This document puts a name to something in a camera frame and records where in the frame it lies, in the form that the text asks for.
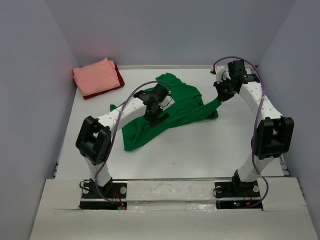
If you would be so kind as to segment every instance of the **red cloth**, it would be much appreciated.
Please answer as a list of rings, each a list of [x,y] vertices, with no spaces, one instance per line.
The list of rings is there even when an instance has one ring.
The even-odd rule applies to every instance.
[[[122,76],[121,76],[121,74],[120,74],[120,72],[119,72],[118,66],[117,66],[116,64],[114,64],[114,66],[115,66],[115,70],[116,70],[116,75],[117,75],[117,77],[118,77],[118,79],[119,79],[120,86],[117,86],[117,87],[112,88],[112,89],[109,89],[109,90],[97,92],[97,93],[94,93],[94,94],[91,94],[91,95],[83,96],[83,98],[84,98],[85,100],[91,99],[91,98],[96,97],[96,96],[99,96],[99,95],[101,95],[101,94],[105,94],[105,93],[110,92],[110,91],[112,91],[112,90],[116,90],[116,89],[122,88],[122,87],[125,85],[125,81],[124,81],[124,79],[122,78]]]

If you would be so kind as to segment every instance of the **folded towel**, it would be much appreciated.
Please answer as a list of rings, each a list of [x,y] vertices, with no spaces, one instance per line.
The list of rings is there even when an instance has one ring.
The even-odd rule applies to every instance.
[[[116,90],[116,89],[122,88],[122,87],[125,85],[125,81],[124,81],[124,79],[122,78],[122,76],[121,76],[121,74],[120,74],[120,72],[119,72],[118,66],[117,66],[113,61],[109,61],[109,62],[110,62],[111,65],[112,65],[112,63],[113,63],[112,68],[114,67],[114,70],[115,70],[115,72],[116,72],[116,75],[117,75],[118,80],[119,80],[119,83],[120,83],[120,86],[117,86],[117,87],[112,88],[112,89],[109,89],[109,90],[97,92],[97,93],[94,93],[94,94],[91,94],[91,95],[83,96],[83,98],[84,98],[85,100],[90,99],[90,98],[93,98],[93,97],[96,97],[96,96],[99,96],[99,95],[101,95],[101,94],[105,94],[105,93],[110,92],[110,91],[112,91],[112,90]]]
[[[107,58],[89,66],[73,68],[73,78],[83,96],[120,86],[115,70]]]

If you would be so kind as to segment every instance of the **pink towel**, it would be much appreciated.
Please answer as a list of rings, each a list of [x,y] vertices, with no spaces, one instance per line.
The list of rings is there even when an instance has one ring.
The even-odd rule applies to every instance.
[[[89,66],[73,68],[73,78],[83,96],[120,86],[115,64],[107,58]]]

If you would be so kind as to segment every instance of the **black bracket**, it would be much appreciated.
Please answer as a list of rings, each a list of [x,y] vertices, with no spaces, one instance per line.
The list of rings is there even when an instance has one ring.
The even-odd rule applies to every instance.
[[[133,95],[134,98],[139,98],[146,105],[143,117],[152,128],[155,128],[169,117],[168,113],[158,117],[163,113],[159,103],[162,103],[168,95],[169,91],[160,84],[157,84],[151,91],[141,90]]]
[[[254,154],[262,160],[269,157],[279,158],[281,154],[288,152],[294,125],[291,117],[262,120],[256,129]]]
[[[88,158],[93,165],[101,164],[105,160],[111,143],[110,128],[101,125],[98,120],[92,116],[86,117],[75,142],[80,154]]]

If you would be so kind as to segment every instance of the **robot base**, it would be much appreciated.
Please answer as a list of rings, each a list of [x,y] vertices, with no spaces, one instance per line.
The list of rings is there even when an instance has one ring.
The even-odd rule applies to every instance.
[[[234,173],[231,181],[216,181],[213,195],[218,199],[216,202],[218,209],[238,209],[252,205],[261,199],[258,182],[241,182],[238,171]],[[263,206],[258,204],[253,208],[262,209]]]
[[[100,197],[92,179],[80,182],[82,189],[79,208],[82,210],[126,210],[127,182],[112,179],[100,188],[101,193],[110,201]]]

